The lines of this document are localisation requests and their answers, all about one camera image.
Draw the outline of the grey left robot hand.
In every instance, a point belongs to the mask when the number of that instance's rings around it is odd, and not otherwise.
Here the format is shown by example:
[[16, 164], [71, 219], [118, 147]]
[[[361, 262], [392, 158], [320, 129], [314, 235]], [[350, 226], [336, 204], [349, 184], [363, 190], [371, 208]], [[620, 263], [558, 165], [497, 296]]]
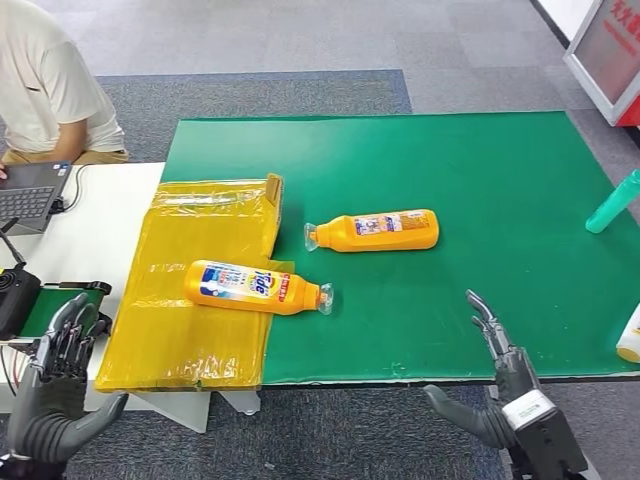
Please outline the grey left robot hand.
[[12, 457], [62, 466], [122, 416], [127, 393], [113, 393], [95, 411], [85, 411], [88, 366], [96, 339], [105, 330], [85, 293], [54, 314], [17, 392], [7, 432]]

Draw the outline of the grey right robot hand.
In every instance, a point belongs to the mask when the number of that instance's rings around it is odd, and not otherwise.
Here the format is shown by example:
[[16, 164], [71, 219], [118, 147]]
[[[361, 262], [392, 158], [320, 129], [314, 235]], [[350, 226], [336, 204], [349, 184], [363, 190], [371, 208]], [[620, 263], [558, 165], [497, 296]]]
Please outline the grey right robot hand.
[[539, 386], [526, 352], [511, 342], [506, 330], [482, 297], [472, 290], [466, 300], [478, 314], [472, 318], [485, 340], [495, 368], [498, 397], [483, 410], [463, 405], [449, 398], [435, 385], [423, 391], [438, 415], [472, 434], [487, 446], [507, 449], [516, 443], [514, 429], [502, 408]]

